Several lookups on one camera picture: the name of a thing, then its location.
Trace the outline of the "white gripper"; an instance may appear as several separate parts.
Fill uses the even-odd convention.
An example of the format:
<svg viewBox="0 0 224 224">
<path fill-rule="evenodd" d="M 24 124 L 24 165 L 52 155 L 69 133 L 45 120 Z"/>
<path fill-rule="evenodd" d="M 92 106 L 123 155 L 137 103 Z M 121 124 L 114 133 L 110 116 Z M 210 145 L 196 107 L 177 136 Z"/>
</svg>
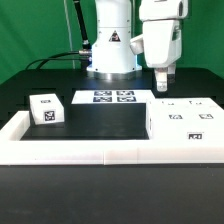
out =
<svg viewBox="0 0 224 224">
<path fill-rule="evenodd" d="M 173 63 L 182 53 L 180 21 L 187 14 L 188 0 L 141 1 L 139 18 L 142 21 L 144 56 L 147 66 L 156 68 L 159 92 L 167 91 L 167 79 L 169 84 L 175 82 L 176 64 Z"/>
</svg>

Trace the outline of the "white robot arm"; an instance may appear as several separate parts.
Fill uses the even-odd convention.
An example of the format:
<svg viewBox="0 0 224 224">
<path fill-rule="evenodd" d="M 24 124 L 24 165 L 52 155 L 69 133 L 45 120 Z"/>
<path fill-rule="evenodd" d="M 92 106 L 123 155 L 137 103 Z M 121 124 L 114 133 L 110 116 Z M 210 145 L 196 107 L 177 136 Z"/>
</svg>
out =
<svg viewBox="0 0 224 224">
<path fill-rule="evenodd" d="M 95 0 L 97 40 L 92 46 L 92 64 L 97 77 L 110 79 L 139 71 L 137 56 L 154 70 L 159 92 L 168 88 L 182 53 L 180 21 L 188 14 L 188 0 L 141 0 L 142 33 L 131 36 L 130 0 Z"/>
</svg>

